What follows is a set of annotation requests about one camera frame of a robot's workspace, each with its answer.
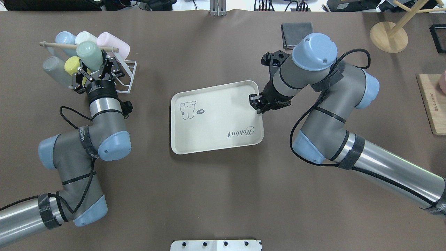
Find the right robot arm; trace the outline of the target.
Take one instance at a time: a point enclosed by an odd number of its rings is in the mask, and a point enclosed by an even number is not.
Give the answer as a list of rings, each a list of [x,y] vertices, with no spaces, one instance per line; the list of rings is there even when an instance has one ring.
[[[317,101],[296,122],[290,148],[301,160],[321,167],[358,173],[384,189],[405,196],[421,210],[445,218],[445,178],[425,170],[345,128],[354,109],[366,108],[377,97],[379,81],[339,56],[331,38],[322,33],[305,36],[290,54],[263,55],[270,80],[259,94],[249,96],[258,114],[291,105],[305,87],[319,93]]]

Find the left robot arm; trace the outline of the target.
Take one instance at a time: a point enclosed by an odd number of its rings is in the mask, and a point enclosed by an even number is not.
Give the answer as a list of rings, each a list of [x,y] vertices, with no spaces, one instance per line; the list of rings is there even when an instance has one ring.
[[[124,76],[114,56],[102,50],[99,70],[89,74],[80,60],[73,89],[86,92],[92,124],[43,140],[39,158],[58,171],[63,189],[21,199],[1,208],[1,247],[73,221],[83,227],[103,218],[107,204],[94,170],[97,159],[114,161],[132,149],[125,119],[132,103],[118,98],[115,79]]]

